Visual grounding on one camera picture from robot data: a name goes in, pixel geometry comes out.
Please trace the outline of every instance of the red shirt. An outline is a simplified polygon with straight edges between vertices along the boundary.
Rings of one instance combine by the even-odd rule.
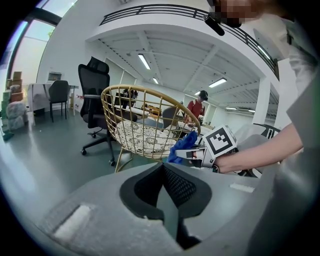
[[[202,103],[197,100],[191,100],[188,104],[188,109],[194,114],[198,119],[199,115],[205,115],[205,106],[202,106]]]

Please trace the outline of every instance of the black mesh texture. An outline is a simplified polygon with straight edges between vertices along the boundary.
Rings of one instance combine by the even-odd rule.
[[[164,167],[163,185],[178,208],[196,193],[196,185]]]
[[[139,180],[134,186],[134,193],[145,203],[157,206],[158,195],[163,184],[162,166]]]

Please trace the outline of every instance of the black headset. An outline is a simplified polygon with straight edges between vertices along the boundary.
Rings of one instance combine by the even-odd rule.
[[[221,23],[226,24],[232,28],[239,28],[241,22],[237,18],[227,18],[221,12],[221,5],[219,0],[207,0],[208,4],[212,7],[213,11],[209,12],[208,15],[203,16],[204,22],[212,28],[219,36],[223,36],[225,31],[220,26]]]

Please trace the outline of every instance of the ceiling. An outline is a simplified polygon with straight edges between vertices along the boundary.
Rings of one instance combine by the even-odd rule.
[[[206,90],[209,102],[219,106],[256,108],[259,80],[245,63],[227,51],[199,38],[156,30],[134,31],[100,39],[146,82],[194,95]],[[151,70],[138,58],[144,54]],[[213,82],[225,78],[227,82],[210,88]],[[270,95],[268,117],[275,118],[279,96]]]

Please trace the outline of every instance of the black metal railing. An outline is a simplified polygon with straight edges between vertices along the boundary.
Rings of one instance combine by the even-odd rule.
[[[143,14],[173,14],[180,15],[185,17],[194,18],[197,20],[203,20],[204,15],[207,15],[208,12],[189,7],[184,5],[176,5],[176,4],[146,4],[140,6],[134,6],[122,10],[115,11],[104,16],[103,21],[100,26],[106,24],[108,22],[112,22],[118,19],[122,19],[125,17],[135,16],[135,15],[143,15]],[[225,24],[221,24],[223,29],[240,39],[246,45],[248,45],[256,54],[258,54],[264,62],[269,66],[274,74],[276,74],[276,63],[270,58],[268,58],[262,51],[264,51],[268,56],[270,56],[267,51],[257,43],[249,34],[243,31],[241,28],[233,28],[227,26]]]

